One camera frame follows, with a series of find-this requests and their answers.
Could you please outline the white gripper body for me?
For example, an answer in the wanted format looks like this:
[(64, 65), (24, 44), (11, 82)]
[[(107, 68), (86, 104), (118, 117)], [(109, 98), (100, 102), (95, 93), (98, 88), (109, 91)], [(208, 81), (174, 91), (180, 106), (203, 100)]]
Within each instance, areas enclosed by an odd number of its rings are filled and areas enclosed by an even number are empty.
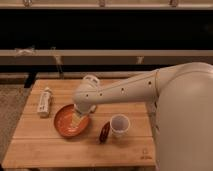
[(88, 114), (94, 113), (96, 110), (96, 105), (74, 105), (73, 123), (79, 124)]

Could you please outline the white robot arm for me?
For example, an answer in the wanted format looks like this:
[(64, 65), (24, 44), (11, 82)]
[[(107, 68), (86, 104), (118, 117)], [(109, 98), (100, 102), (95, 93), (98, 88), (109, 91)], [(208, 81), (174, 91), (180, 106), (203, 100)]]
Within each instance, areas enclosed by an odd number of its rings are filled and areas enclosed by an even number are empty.
[(213, 65), (192, 62), (101, 85), (87, 75), (72, 95), (84, 115), (99, 104), (152, 101), (157, 171), (213, 171)]

